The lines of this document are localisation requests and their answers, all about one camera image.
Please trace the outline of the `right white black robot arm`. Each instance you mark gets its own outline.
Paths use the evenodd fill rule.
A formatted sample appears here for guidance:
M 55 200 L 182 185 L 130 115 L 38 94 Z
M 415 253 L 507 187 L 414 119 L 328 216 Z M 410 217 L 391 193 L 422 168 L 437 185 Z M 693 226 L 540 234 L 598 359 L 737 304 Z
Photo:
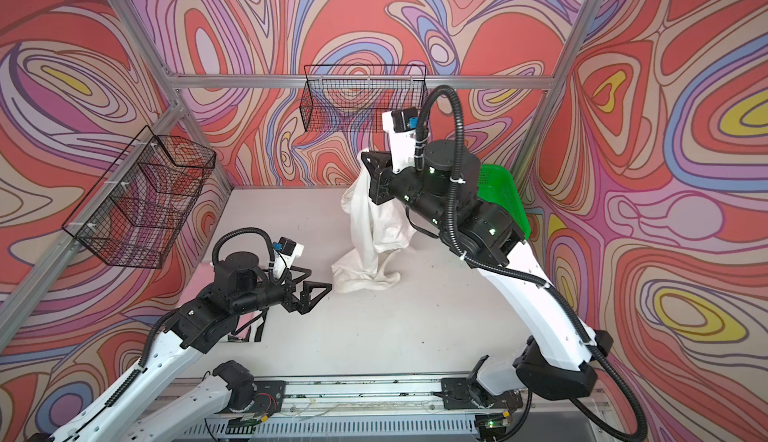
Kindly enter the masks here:
M 506 441 L 520 431 L 535 398 L 584 410 L 605 373 L 627 400 L 635 429 L 614 428 L 594 412 L 589 420 L 619 441 L 645 440 L 644 410 L 608 359 L 611 335 L 584 322 L 539 265 L 514 178 L 501 166 L 482 163 L 467 147 L 456 90 L 438 86 L 417 108 L 387 108 L 382 126 L 388 150 L 362 154 L 370 199 L 379 205 L 399 201 L 407 214 L 421 216 L 422 233 L 477 270 L 530 332 L 517 357 L 483 356 L 464 379 L 445 379 L 439 392 L 444 406 L 481 409 L 479 439 Z

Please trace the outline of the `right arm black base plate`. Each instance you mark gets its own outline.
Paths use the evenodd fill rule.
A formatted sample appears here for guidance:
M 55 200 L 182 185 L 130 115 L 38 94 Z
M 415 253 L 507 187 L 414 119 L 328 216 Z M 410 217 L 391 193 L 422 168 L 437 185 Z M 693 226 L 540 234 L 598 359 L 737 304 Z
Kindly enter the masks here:
M 479 383 L 467 377 L 447 377 L 440 381 L 440 389 L 434 395 L 443 401 L 446 410 L 501 410 L 515 412 L 525 406 L 517 391 L 493 395 Z

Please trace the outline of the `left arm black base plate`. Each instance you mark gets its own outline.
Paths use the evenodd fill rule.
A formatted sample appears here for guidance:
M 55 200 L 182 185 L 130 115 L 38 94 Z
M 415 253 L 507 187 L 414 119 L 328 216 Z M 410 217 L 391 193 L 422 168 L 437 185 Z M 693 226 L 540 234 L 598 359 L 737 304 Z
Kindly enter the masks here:
M 223 414 L 269 415 L 280 412 L 287 383 L 284 380 L 256 380 L 236 386 Z

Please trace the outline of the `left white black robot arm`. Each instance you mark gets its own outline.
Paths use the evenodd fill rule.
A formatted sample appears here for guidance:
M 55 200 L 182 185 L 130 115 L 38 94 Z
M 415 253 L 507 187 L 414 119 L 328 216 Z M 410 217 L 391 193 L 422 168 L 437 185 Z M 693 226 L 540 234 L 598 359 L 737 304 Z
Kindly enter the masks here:
M 331 292 L 331 284 L 311 280 L 311 270 L 295 265 L 302 251 L 294 240 L 274 241 L 257 227 L 226 233 L 212 249 L 213 281 L 158 319 L 130 370 L 69 422 L 32 440 L 171 441 L 209 415 L 251 410 L 262 393 L 249 370 L 230 360 L 181 398 L 145 412 L 224 336 L 249 328 L 242 316 L 259 320 L 273 306 L 307 314 Z

